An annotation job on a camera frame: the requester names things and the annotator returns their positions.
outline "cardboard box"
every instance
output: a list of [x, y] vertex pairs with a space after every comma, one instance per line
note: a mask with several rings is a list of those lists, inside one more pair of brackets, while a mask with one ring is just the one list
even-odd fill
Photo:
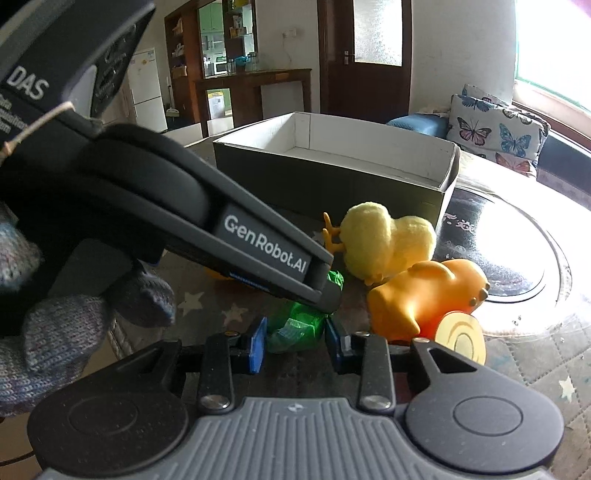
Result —
[[213, 142], [219, 170], [269, 205], [338, 225], [362, 202], [435, 227], [453, 193], [460, 150], [452, 142], [362, 120], [289, 113]]

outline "gray ribbed plate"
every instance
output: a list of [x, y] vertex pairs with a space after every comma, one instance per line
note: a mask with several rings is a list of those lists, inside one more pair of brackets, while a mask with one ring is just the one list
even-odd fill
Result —
[[[473, 479], [427, 459], [387, 417], [344, 398], [246, 398], [234, 412], [203, 417], [172, 454], [121, 480]], [[538, 469], [511, 478], [550, 480]], [[39, 480], [73, 480], [47, 470]]]

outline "gloved hand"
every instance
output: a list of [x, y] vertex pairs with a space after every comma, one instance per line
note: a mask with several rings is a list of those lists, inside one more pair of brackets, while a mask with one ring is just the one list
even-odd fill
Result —
[[[0, 206], [0, 294], [34, 281], [40, 262], [37, 246]], [[115, 310], [138, 326], [170, 326], [174, 293], [136, 261], [101, 296], [72, 295], [33, 305], [21, 336], [0, 338], [0, 417], [31, 411], [46, 395], [75, 381], [103, 343]]]

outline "wall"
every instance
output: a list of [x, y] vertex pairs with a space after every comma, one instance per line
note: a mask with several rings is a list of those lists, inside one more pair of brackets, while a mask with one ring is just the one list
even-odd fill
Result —
[[[296, 29], [297, 36], [286, 38], [282, 42], [282, 32], [291, 28]], [[312, 111], [319, 112], [320, 70], [316, 0], [256, 0], [256, 33], [260, 62], [264, 68], [312, 69]], [[304, 108], [300, 82], [265, 86], [261, 93], [265, 118], [301, 111]]]
[[511, 101], [514, 0], [413, 0], [410, 110], [449, 105], [471, 83]]
[[168, 71], [168, 53], [166, 51], [166, 34], [164, 32], [164, 17], [185, 4], [187, 0], [155, 0], [156, 12], [148, 24], [139, 42], [137, 50], [154, 47], [156, 50], [156, 63], [158, 64], [158, 78], [162, 102], [166, 105], [170, 102], [166, 78], [170, 76]]

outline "window sill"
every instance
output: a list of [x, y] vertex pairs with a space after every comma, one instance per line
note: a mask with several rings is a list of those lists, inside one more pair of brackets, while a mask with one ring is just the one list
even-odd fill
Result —
[[591, 113], [519, 80], [513, 87], [513, 103], [541, 116], [552, 130], [591, 150]]

